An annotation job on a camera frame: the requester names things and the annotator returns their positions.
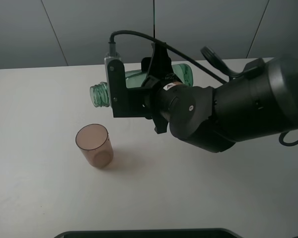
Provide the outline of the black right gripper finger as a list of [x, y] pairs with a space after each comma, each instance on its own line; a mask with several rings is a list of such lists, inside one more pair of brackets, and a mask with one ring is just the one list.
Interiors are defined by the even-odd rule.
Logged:
[[158, 43], [152, 43], [152, 56], [141, 61], [141, 71], [146, 73], [142, 86], [149, 86], [151, 78], [164, 80], [171, 73], [171, 59], [167, 49]]
[[154, 130], [157, 134], [167, 132], [168, 121], [159, 112], [152, 114], [152, 120], [155, 126]]

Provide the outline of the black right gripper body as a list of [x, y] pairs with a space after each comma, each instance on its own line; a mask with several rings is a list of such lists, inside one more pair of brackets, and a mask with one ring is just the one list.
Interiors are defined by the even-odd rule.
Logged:
[[173, 75], [160, 78], [152, 75], [128, 76], [126, 80], [128, 109], [125, 116], [151, 119], [153, 115], [157, 115], [155, 101], [158, 91], [167, 83], [173, 81]]

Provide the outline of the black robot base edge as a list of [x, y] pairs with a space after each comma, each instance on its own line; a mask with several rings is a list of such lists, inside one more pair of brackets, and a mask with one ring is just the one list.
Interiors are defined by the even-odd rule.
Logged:
[[121, 231], [67, 231], [56, 238], [240, 238], [227, 229], [167, 229]]

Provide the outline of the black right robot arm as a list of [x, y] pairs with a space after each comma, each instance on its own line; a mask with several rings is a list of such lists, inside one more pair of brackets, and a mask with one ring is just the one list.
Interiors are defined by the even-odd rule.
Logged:
[[230, 77], [218, 88], [190, 87], [171, 74], [165, 63], [141, 87], [130, 88], [157, 133], [217, 153], [235, 143], [298, 129], [298, 54], [270, 61], [256, 59], [237, 74], [209, 48], [205, 58]]

